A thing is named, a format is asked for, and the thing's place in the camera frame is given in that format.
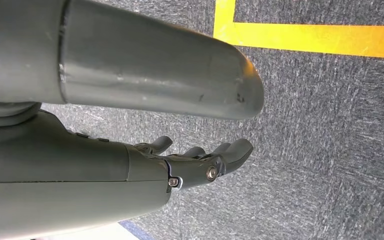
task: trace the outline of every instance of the yellow floor marking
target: yellow floor marking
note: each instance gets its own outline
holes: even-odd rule
[[[233,22],[235,0],[216,0],[214,38],[257,48],[384,58],[384,26]]]

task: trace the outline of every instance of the gray plastic casing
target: gray plastic casing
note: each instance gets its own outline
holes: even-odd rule
[[[164,160],[70,133],[51,113],[0,127],[0,239],[129,219],[161,208],[170,194]]]

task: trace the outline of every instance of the robotic hand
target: robotic hand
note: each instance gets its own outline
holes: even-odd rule
[[[246,139],[159,156],[65,129],[41,103],[245,119],[263,85],[236,48],[89,0],[0,0],[0,239],[112,223],[238,169]]]

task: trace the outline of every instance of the gray metal tube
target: gray metal tube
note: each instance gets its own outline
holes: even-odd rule
[[[253,65],[233,46],[133,12],[72,0],[63,90],[82,105],[243,119],[263,106]]]
[[[263,85],[233,46],[89,0],[0,0],[0,102],[245,119]]]

